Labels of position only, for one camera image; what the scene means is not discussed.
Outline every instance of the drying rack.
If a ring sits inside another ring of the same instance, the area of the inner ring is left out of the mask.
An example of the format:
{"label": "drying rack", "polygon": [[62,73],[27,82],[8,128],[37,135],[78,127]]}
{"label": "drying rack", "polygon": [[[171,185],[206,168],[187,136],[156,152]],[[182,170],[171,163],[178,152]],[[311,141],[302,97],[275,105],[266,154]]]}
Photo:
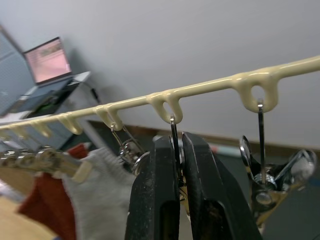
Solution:
{"label": "drying rack", "polygon": [[164,103],[168,103],[174,113],[175,124],[181,122],[183,112],[179,105],[181,98],[215,92],[224,89],[236,90],[242,100],[243,105],[249,111],[258,112],[258,102],[252,95],[252,87],[260,86],[264,90],[265,99],[263,111],[269,112],[278,104],[277,85],[280,79],[311,73],[320,70],[320,56],[310,57],[291,63],[277,66],[265,67],[254,71],[238,73],[229,77],[201,82],[184,87],[154,92],[149,95],[135,97],[123,101],[112,102],[82,110],[70,111],[48,117],[21,121],[0,126],[0,138],[10,139],[6,135],[6,130],[12,130],[18,137],[27,139],[28,133],[25,127],[32,126],[45,137],[52,135],[47,126],[48,123],[61,122],[73,134],[81,134],[82,127],[77,119],[89,115],[98,115],[101,120],[115,131],[123,128],[123,123],[118,116],[118,111],[133,107],[150,104],[157,114],[167,123],[171,123],[171,113],[164,108]]}

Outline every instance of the laptop screen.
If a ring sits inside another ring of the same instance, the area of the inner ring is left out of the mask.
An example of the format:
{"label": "laptop screen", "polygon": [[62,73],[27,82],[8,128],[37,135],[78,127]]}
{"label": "laptop screen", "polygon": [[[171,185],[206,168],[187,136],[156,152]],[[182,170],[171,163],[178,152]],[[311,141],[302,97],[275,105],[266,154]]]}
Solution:
{"label": "laptop screen", "polygon": [[60,38],[24,53],[37,85],[68,76],[71,69]]}

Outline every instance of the laundry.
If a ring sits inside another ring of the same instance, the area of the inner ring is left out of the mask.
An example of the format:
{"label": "laundry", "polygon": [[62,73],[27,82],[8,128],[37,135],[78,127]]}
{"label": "laundry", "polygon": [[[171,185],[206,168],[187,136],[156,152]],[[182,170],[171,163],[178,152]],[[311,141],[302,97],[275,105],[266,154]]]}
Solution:
{"label": "laundry", "polygon": [[[75,158],[84,158],[88,151],[79,144],[68,153]],[[57,233],[63,240],[76,239],[74,210],[65,192],[61,179],[43,173],[35,179],[33,190],[17,210]]]}
{"label": "laundry", "polygon": [[93,165],[85,182],[62,179],[74,209],[77,240],[123,240],[135,176],[108,148],[91,151],[83,160]]}

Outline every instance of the cream plastic hook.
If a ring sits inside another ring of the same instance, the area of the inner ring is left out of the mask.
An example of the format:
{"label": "cream plastic hook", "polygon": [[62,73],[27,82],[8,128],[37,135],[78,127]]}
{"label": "cream plastic hook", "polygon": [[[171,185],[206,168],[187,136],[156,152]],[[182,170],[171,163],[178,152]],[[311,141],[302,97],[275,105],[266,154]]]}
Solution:
{"label": "cream plastic hook", "polygon": [[83,131],[71,112],[60,114],[58,120],[73,134],[80,135]]}
{"label": "cream plastic hook", "polygon": [[110,105],[100,105],[95,107],[94,112],[110,129],[120,131],[123,127],[121,119],[118,117],[117,111]]}
{"label": "cream plastic hook", "polygon": [[153,106],[156,113],[168,124],[171,123],[172,115],[164,108],[164,103],[168,103],[174,114],[174,123],[178,124],[182,121],[183,112],[179,105],[179,97],[174,94],[174,89],[163,92],[155,92],[146,96],[146,101]]}
{"label": "cream plastic hook", "polygon": [[29,134],[27,133],[26,129],[19,125],[13,125],[11,130],[17,135],[20,139],[27,140],[29,138]]}
{"label": "cream plastic hook", "polygon": [[10,141],[11,138],[6,133],[4,133],[4,131],[0,131],[0,139],[2,141]]}
{"label": "cream plastic hook", "polygon": [[235,89],[246,109],[257,113],[258,100],[252,95],[252,88],[260,86],[264,91],[264,112],[271,111],[278,104],[278,81],[280,77],[272,74],[270,68],[262,68],[253,72],[240,73],[233,76],[231,87]]}
{"label": "cream plastic hook", "polygon": [[30,125],[46,138],[50,138],[52,136],[52,131],[45,123],[41,122],[40,120],[33,120],[31,121]]}

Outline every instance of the white wall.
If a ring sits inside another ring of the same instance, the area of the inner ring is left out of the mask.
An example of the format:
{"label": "white wall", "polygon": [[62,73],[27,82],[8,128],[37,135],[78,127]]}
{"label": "white wall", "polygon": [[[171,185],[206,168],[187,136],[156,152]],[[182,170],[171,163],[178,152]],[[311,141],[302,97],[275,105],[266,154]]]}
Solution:
{"label": "white wall", "polygon": [[[319,0],[2,0],[0,24],[23,50],[61,36],[105,101],[118,101],[320,54]],[[320,74],[283,79],[266,141],[320,148]],[[258,139],[234,90],[184,98],[179,130]],[[169,128],[150,106],[131,125]]]}

